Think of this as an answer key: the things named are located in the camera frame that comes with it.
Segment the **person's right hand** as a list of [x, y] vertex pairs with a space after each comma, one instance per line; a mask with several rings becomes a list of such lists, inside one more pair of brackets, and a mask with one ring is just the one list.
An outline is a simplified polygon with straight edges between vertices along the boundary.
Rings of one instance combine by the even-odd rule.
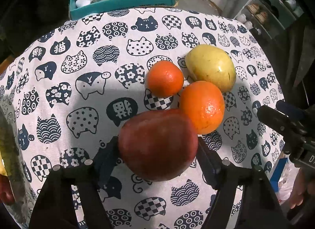
[[305, 171], [300, 168], [294, 181], [293, 190], [288, 199], [289, 207], [291, 209], [302, 204], [304, 200], [303, 194], [305, 192], [308, 192], [309, 195], [314, 195], [314, 179], [308, 181], [305, 175]]

